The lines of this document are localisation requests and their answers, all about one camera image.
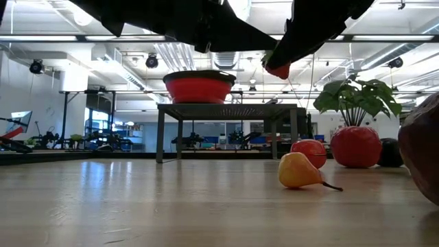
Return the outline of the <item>red collapsible colander bowl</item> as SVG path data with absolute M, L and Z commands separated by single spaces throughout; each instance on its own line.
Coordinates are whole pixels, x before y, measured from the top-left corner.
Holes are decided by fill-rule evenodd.
M 216 70 L 177 71 L 163 78 L 174 104 L 223 104 L 235 80 Z

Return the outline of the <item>red tomato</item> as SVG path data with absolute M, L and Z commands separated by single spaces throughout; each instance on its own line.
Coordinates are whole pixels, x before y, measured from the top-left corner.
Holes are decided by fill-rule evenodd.
M 327 161 L 327 151 L 323 144 L 313 139 L 303 139 L 293 143 L 290 152 L 303 153 L 317 169 Z

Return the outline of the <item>large red apple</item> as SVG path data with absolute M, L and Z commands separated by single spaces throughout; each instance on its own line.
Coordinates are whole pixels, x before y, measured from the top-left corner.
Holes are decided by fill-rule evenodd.
M 370 127 L 343 127 L 331 139 L 333 158 L 348 168 L 369 168 L 376 165 L 381 150 L 379 136 Z

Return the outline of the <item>small orange yellow pear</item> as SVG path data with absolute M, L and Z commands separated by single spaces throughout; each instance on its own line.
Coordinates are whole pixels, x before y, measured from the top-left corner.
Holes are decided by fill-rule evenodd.
M 322 173 L 300 152 L 292 152 L 282 156 L 278 165 L 278 180 L 284 187 L 290 189 L 320 184 L 337 191 L 343 191 L 343 188 L 327 183 Z

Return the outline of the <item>brown kiwi fruit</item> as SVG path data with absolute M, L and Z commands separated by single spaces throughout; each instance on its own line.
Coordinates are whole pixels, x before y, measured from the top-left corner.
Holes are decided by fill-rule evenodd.
M 383 138 L 381 141 L 381 153 L 377 165 L 382 167 L 400 167 L 403 165 L 399 142 L 393 138 Z

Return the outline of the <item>dark red bell pepper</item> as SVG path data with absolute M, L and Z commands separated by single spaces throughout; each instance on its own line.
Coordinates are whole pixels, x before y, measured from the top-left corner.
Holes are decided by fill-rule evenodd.
M 439 92 L 405 118 L 398 139 L 402 159 L 415 185 L 439 206 Z

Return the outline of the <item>green plant in white pot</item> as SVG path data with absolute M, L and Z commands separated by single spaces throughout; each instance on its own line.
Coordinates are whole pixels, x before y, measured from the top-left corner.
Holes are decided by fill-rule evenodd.
M 366 115 L 383 113 L 399 116 L 402 105 L 393 97 L 393 90 L 380 80 L 337 80 L 324 85 L 313 106 L 325 113 L 334 110 L 342 114 L 347 126 L 360 126 Z

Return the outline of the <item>black overhead beam with lights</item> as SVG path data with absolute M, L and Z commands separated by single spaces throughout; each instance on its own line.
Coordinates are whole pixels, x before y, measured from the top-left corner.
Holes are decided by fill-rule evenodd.
M 175 43 L 176 40 L 158 34 L 113 35 L 85 34 L 0 34 L 1 43 Z M 328 43 L 439 43 L 439 34 L 342 34 Z

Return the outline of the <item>tilted computer monitor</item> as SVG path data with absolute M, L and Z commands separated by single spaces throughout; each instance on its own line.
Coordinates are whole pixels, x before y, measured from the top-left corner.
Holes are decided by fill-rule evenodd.
M 26 133 L 29 127 L 30 119 L 32 117 L 32 111 L 21 111 L 11 113 L 11 117 L 7 120 L 6 133 L 13 130 L 22 129 L 22 133 Z

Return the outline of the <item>silver ventilation duct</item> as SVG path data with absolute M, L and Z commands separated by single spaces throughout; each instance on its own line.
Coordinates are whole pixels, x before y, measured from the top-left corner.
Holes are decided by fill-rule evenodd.
M 220 70 L 233 70 L 237 66 L 239 58 L 239 52 L 216 52 L 213 54 L 213 65 Z

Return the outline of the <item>black background station frame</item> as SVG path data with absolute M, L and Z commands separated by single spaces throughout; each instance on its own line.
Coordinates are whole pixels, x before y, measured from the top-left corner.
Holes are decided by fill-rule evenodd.
M 65 149 L 65 132 L 66 132 L 66 122 L 67 122 L 67 108 L 69 102 L 74 99 L 79 94 L 86 94 L 86 95 L 98 95 L 103 93 L 110 93 L 112 94 L 112 103 L 111 103 L 111 112 L 109 114 L 110 123 L 108 124 L 110 134 L 113 135 L 112 131 L 112 125 L 114 124 L 114 116 L 115 116 L 115 110 L 116 110 L 116 91 L 109 91 L 109 90 L 91 90 L 87 89 L 85 91 L 60 91 L 61 94 L 64 94 L 64 108 L 63 108 L 63 120 L 62 120 L 62 134 L 60 136 L 60 144 L 61 149 Z

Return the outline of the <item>black aluminium table frame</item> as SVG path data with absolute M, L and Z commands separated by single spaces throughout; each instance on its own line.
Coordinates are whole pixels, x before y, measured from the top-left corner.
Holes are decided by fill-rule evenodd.
M 156 160 L 155 153 L 149 152 L 32 152 L 20 154 L 14 152 L 0 152 L 1 165 L 21 165 L 29 163 L 46 163 L 58 161 L 74 161 L 84 159 L 150 159 Z M 242 159 L 273 159 L 270 152 L 244 152 L 244 151 L 199 151 L 183 152 L 181 156 L 176 153 L 164 153 L 163 162 L 177 159 L 202 159 L 202 160 L 242 160 Z

